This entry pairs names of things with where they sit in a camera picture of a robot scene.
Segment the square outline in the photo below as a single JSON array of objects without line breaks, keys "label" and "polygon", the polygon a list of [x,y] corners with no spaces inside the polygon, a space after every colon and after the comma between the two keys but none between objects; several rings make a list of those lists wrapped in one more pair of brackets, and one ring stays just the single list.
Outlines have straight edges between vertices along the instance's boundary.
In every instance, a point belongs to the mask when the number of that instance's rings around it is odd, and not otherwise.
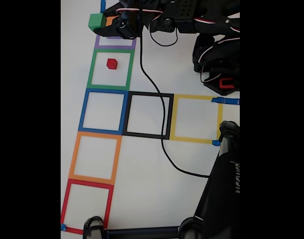
[{"label": "square outline", "polygon": [[[108,197],[107,197],[106,210],[105,210],[105,216],[104,216],[104,222],[103,222],[104,228],[106,229],[107,225],[108,225],[108,218],[110,215],[110,210],[111,210],[111,202],[112,202],[114,186],[109,185],[109,184],[103,184],[103,183],[94,183],[94,182],[80,181],[80,180],[75,180],[75,179],[68,179],[67,189],[66,189],[66,193],[64,196],[63,206],[62,206],[60,222],[64,223],[64,217],[66,215],[68,199],[69,199],[70,189],[71,189],[72,184],[108,189]],[[83,234],[83,230],[76,229],[76,228],[69,228],[69,227],[67,227],[66,232],[76,233],[76,234],[81,234],[81,235]]]},{"label": "square outline", "polygon": [[[151,92],[138,92],[138,91],[129,91],[128,92],[128,100],[127,106],[125,111],[125,120],[123,126],[123,135],[127,136],[135,136],[135,137],[144,137],[144,138],[161,138],[161,135],[158,134],[149,134],[149,133],[135,133],[135,132],[127,132],[127,125],[128,125],[128,118],[131,108],[132,96],[154,96],[160,97],[158,93],[151,93]],[[166,134],[163,135],[163,139],[170,139],[171,134],[171,122],[172,122],[172,113],[173,113],[173,102],[174,102],[174,94],[166,94],[162,93],[162,97],[168,97],[169,104],[168,104],[168,115],[167,115],[167,123],[166,123]]]},{"label": "square outline", "polygon": [[[92,77],[94,72],[94,67],[96,64],[97,54],[100,52],[109,52],[109,53],[130,53],[130,61],[128,63],[128,70],[127,70],[127,78],[126,78],[126,85],[125,86],[109,86],[109,85],[94,85],[92,84]],[[132,75],[132,67],[133,67],[133,60],[134,60],[134,50],[128,49],[94,49],[92,62],[90,67],[90,73],[87,83],[87,88],[94,88],[94,89],[112,89],[112,90],[126,90],[128,91],[130,88],[130,81]]]},{"label": "square outline", "polygon": [[[191,137],[175,136],[175,130],[176,130],[177,108],[178,108],[178,100],[179,99],[195,99],[195,100],[211,101],[214,97],[215,96],[195,96],[195,95],[174,94],[173,116],[172,116],[170,140],[212,144],[212,141],[215,140],[215,139],[203,139],[203,138],[191,138]],[[219,125],[222,122],[222,111],[223,111],[223,104],[218,104],[217,136],[216,136],[217,138],[216,138],[216,140],[218,140],[219,136],[220,136]]]},{"label": "square outline", "polygon": [[[115,147],[115,153],[114,153],[114,159],[113,159],[112,174],[111,174],[110,179],[97,178],[97,177],[91,177],[91,176],[82,176],[82,175],[74,174],[74,170],[75,170],[75,166],[76,166],[76,162],[77,162],[77,156],[78,156],[78,152],[79,152],[80,140],[81,140],[82,136],[116,139],[116,147]],[[71,162],[70,171],[69,171],[69,179],[76,179],[76,180],[81,180],[81,181],[88,181],[88,182],[94,182],[94,183],[104,183],[104,184],[114,185],[116,170],[117,170],[117,164],[118,164],[118,158],[119,158],[119,153],[120,153],[120,147],[121,147],[121,141],[122,141],[122,135],[90,133],[90,132],[79,131],[78,134],[77,134],[77,139],[76,139],[76,143],[75,143],[75,146],[74,146],[72,162]]]},{"label": "square outline", "polygon": [[[86,114],[87,104],[88,104],[88,98],[90,92],[97,92],[97,93],[110,93],[110,94],[122,94],[124,95],[123,98],[123,105],[122,105],[122,111],[121,111],[121,117],[120,117],[120,124],[118,126],[118,130],[108,130],[108,129],[95,129],[95,128],[83,128],[83,122],[84,117]],[[83,106],[82,106],[82,112],[81,112],[81,118],[79,123],[79,131],[84,132],[93,132],[93,133],[111,133],[111,134],[122,134],[123,130],[123,122],[124,122],[124,116],[125,116],[125,109],[126,109],[126,103],[127,103],[127,94],[128,91],[121,91],[121,90],[108,90],[108,89],[90,89],[87,88],[86,95],[84,97]]]},{"label": "square outline", "polygon": [[[110,39],[122,39],[122,37],[110,37]],[[96,37],[96,43],[94,45],[94,49],[123,49],[123,50],[134,50],[136,45],[136,38],[132,40],[132,45],[130,46],[100,46],[100,36],[97,35]]]}]

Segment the green tape square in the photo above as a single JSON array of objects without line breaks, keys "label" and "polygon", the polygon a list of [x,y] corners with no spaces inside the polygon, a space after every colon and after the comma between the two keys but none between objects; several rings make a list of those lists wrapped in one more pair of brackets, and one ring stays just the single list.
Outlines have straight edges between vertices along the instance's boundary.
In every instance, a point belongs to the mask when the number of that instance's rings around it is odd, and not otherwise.
[{"label": "green tape square", "polygon": [[[92,77],[94,72],[94,67],[96,64],[97,54],[100,52],[112,52],[112,53],[130,53],[130,61],[128,64],[127,70],[127,78],[126,78],[126,85],[125,86],[109,86],[109,85],[93,85],[92,84]],[[130,81],[132,75],[132,67],[133,67],[133,59],[134,59],[134,50],[133,49],[94,49],[92,63],[89,73],[88,79],[88,88],[95,88],[95,89],[112,89],[112,90],[126,90],[128,91],[130,88]]]}]

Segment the black metal bar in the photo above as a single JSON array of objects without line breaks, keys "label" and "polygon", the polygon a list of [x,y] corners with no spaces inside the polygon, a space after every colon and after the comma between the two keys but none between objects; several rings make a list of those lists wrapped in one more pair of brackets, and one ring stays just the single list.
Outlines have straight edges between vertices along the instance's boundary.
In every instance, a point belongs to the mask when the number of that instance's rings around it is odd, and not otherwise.
[{"label": "black metal bar", "polygon": [[107,239],[177,239],[179,227],[107,230]]},{"label": "black metal bar", "polygon": [[[213,169],[215,168],[215,165],[217,163],[217,158],[216,158],[216,161],[215,161],[215,163],[214,163],[214,165],[211,169],[210,175],[212,175]],[[210,183],[211,183],[210,178],[208,178],[205,189],[203,190],[202,197],[200,199],[200,202],[198,203],[198,206],[197,206],[195,214],[194,214],[194,216],[196,216],[198,218],[201,218],[201,219],[203,219],[203,216],[205,214],[205,210],[206,210],[206,207],[207,207],[206,201],[207,201],[208,194],[209,194],[208,188],[210,187]]]}]

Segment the black cable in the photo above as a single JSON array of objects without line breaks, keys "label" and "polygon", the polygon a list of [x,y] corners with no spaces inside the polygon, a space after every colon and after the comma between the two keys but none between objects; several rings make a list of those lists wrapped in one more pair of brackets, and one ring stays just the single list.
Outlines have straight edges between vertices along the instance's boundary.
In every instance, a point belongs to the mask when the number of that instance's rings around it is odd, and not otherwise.
[{"label": "black cable", "polygon": [[162,45],[161,43],[158,43],[158,42],[153,38],[152,33],[151,33],[151,29],[149,30],[149,32],[150,32],[151,39],[152,39],[157,45],[159,45],[159,46],[172,46],[172,45],[175,45],[176,42],[178,41],[177,27],[176,27],[176,30],[175,30],[175,32],[176,32],[176,41],[175,41],[174,43],[172,43],[172,44],[169,44],[169,45]]},{"label": "black cable", "polygon": [[188,171],[185,171],[183,169],[180,169],[179,167],[177,167],[171,160],[171,158],[168,156],[165,147],[164,147],[164,142],[163,142],[163,131],[164,131],[164,125],[165,125],[165,115],[166,115],[166,111],[165,111],[165,103],[163,100],[163,96],[160,92],[160,90],[158,89],[158,87],[156,86],[156,84],[154,83],[154,81],[148,76],[148,74],[145,72],[144,68],[143,68],[143,64],[142,64],[142,56],[143,56],[143,23],[142,23],[142,5],[143,5],[143,0],[140,0],[140,4],[139,4],[139,31],[140,31],[140,65],[141,65],[141,69],[144,73],[144,75],[149,79],[149,81],[153,84],[153,86],[155,87],[157,93],[160,95],[160,98],[162,100],[162,105],[163,105],[163,122],[162,122],[162,131],[161,131],[161,144],[162,144],[162,148],[163,151],[166,155],[166,157],[168,158],[168,160],[170,161],[170,163],[173,165],[174,168],[176,168],[178,171],[182,172],[182,173],[186,173],[192,176],[196,176],[196,177],[200,177],[200,178],[211,178],[211,176],[209,175],[202,175],[202,174],[197,174],[197,173],[191,173]]}]

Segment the blue tape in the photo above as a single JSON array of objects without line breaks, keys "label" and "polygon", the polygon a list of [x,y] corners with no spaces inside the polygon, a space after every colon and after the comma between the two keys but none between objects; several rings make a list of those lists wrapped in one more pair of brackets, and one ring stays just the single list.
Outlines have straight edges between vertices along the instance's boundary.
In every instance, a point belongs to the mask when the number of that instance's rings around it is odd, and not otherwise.
[{"label": "blue tape", "polygon": [[238,106],[240,105],[240,99],[224,98],[224,97],[213,98],[211,102],[227,104],[227,105],[238,105]]},{"label": "blue tape", "polygon": [[101,13],[105,11],[105,0],[101,0]]},{"label": "blue tape", "polygon": [[61,223],[61,230],[62,231],[66,231],[67,230],[67,227],[65,224]]},{"label": "blue tape", "polygon": [[219,140],[213,140],[212,144],[215,145],[215,146],[220,146]]}]

